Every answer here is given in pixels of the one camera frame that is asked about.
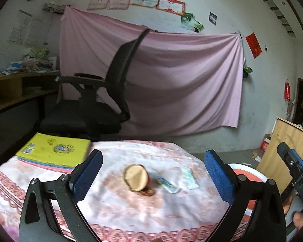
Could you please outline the person's right hand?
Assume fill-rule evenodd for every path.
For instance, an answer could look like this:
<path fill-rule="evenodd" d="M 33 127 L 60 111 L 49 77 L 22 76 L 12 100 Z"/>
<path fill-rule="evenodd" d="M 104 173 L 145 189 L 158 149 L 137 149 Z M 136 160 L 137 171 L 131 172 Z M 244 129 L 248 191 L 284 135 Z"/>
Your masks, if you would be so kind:
<path fill-rule="evenodd" d="M 294 224 L 297 230 L 303 226 L 303 202 L 298 195 L 291 195 L 283 204 L 286 226 Z"/>

